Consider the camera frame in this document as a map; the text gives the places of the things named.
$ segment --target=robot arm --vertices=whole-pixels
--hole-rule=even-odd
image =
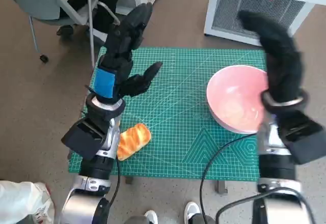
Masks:
[[[94,90],[86,98],[87,113],[62,138],[62,142],[83,160],[62,209],[59,223],[107,223],[112,203],[105,198],[120,140],[120,118],[124,96],[136,96],[149,89],[162,63],[150,66],[143,75],[129,77],[132,50],[139,47],[152,13],[152,5],[132,10],[109,34],[106,54],[96,67]]]
[[[301,192],[295,166],[326,155],[323,127],[301,112],[308,101],[301,89],[301,56],[286,30],[271,19],[246,11],[239,13],[239,19],[245,29],[258,34],[266,53],[268,90],[261,94],[265,117],[257,133],[257,190],[266,193],[286,187]],[[254,200],[253,224],[311,222],[307,206],[292,191]]]

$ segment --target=bread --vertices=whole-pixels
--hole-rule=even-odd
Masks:
[[[137,124],[120,135],[118,159],[125,160],[151,140],[151,132],[144,124]]]

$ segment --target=cutting mat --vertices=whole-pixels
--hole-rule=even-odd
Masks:
[[[236,64],[264,69],[259,50],[139,48],[133,53],[132,73],[143,74],[157,61],[163,66],[150,90],[126,97],[121,121],[124,131],[144,123],[151,142],[121,162],[122,175],[199,179],[212,155],[241,135],[225,130],[210,115],[206,86],[218,70]],[[69,171],[79,172],[81,158],[73,154]],[[225,149],[211,166],[207,179],[255,181],[258,178],[256,138]]]

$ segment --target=chair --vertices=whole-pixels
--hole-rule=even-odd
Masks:
[[[37,53],[40,54],[42,62],[47,63],[48,57],[41,54],[37,45],[33,18],[50,24],[50,25],[89,25],[90,28],[90,48],[91,48],[91,61],[92,67],[95,66],[95,54],[94,54],[94,37],[93,37],[93,9],[99,4],[103,6],[114,18],[116,24],[120,24],[119,19],[113,14],[113,12],[104,3],[99,0],[88,0],[83,8],[75,11],[66,0],[14,0],[20,8],[29,15],[29,22],[32,30],[34,45]],[[62,8],[68,17],[60,18],[60,8]]]

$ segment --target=gray floor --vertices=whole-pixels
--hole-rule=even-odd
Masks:
[[[38,60],[27,16],[11,0],[0,0],[0,179],[46,182],[61,209],[72,182],[67,173],[68,153],[60,139],[78,119],[85,84],[91,75],[88,40],[82,32],[72,42],[60,41],[56,27],[36,24],[40,48],[50,57]],[[208,0],[158,0],[146,29],[144,46],[254,48],[249,45],[204,37]],[[326,125],[326,8],[315,7],[298,30],[296,39],[304,53],[304,87],[310,92],[307,113]],[[326,223],[326,159],[299,168],[300,179],[318,223]],[[111,210],[111,223],[154,209],[160,223],[182,223],[187,201],[199,201],[199,181],[138,178],[122,184]],[[214,216],[226,203],[249,196],[254,183],[229,182],[229,195],[220,197],[211,181],[204,185],[207,213]],[[223,215],[226,223],[250,223],[251,205]]]

